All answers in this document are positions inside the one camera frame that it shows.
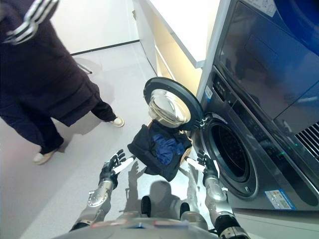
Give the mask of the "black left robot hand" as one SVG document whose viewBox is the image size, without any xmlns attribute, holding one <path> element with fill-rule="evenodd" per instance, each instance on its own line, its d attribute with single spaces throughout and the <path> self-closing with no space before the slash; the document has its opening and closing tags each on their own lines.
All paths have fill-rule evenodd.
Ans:
<svg viewBox="0 0 319 239">
<path fill-rule="evenodd" d="M 119 173 L 126 169 L 135 158 L 134 155 L 125 158 L 124 150 L 120 149 L 109 161 L 104 163 L 99 175 L 99 184 L 105 181 L 111 181 L 113 183 L 113 189 L 115 189 L 118 185 Z"/>
</svg>

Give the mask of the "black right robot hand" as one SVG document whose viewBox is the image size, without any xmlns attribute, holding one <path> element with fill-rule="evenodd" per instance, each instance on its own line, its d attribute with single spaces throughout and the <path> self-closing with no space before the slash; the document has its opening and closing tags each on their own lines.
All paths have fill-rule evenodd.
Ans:
<svg viewBox="0 0 319 239">
<path fill-rule="evenodd" d="M 219 179 L 218 170 L 214 164 L 214 161 L 210 158 L 209 154 L 203 150 L 199 150 L 197 158 L 191 158 L 187 156 L 186 162 L 193 166 L 197 171 L 200 171 L 204 175 L 204 180 L 208 177 L 214 177 Z"/>
</svg>

